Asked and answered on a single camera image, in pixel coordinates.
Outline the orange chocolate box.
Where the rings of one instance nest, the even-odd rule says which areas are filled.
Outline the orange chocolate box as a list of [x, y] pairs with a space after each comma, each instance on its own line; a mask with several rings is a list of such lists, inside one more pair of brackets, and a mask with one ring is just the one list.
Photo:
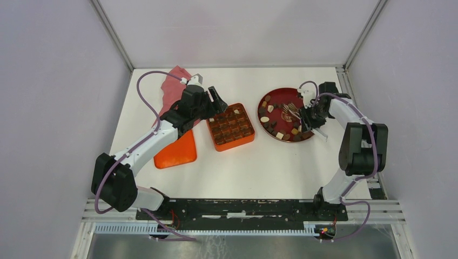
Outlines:
[[224, 113], [206, 120], [215, 150], [223, 152], [254, 141], [255, 130], [243, 104], [229, 105]]

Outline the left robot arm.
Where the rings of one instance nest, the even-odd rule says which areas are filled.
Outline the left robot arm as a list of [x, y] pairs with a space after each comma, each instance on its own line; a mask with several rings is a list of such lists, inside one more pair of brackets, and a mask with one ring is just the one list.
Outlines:
[[198, 85], [187, 86], [155, 128], [122, 151], [97, 157], [91, 184], [96, 201], [103, 200], [109, 209], [118, 212], [131, 207], [148, 209], [155, 219], [165, 219], [170, 212], [169, 204], [164, 202], [166, 196], [152, 187], [137, 186], [136, 175], [160, 151], [191, 130], [196, 121], [222, 114], [227, 108], [215, 87], [204, 90]]

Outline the silver white-handled tongs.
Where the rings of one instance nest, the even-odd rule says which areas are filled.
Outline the silver white-handled tongs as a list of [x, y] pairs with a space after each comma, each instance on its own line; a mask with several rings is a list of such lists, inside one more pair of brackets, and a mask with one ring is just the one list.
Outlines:
[[326, 123], [326, 118], [317, 115], [314, 111], [314, 108], [297, 108], [293, 103], [282, 104], [281, 107], [285, 112], [289, 113], [300, 121], [300, 132], [311, 132], [321, 138], [323, 141], [327, 142], [328, 135], [320, 129], [320, 127]]

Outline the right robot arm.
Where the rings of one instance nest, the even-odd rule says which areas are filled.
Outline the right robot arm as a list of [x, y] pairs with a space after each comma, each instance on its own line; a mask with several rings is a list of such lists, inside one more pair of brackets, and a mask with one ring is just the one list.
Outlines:
[[314, 91], [302, 83], [298, 96], [304, 106], [299, 110], [303, 132], [312, 132], [327, 139], [321, 131], [327, 119], [335, 119], [344, 130], [338, 154], [339, 169], [331, 181], [321, 187], [312, 205], [312, 214], [318, 220], [328, 219], [333, 205], [345, 203], [355, 185], [381, 172], [386, 164], [388, 127], [368, 119], [356, 107], [347, 93], [341, 93], [334, 82], [317, 85]]

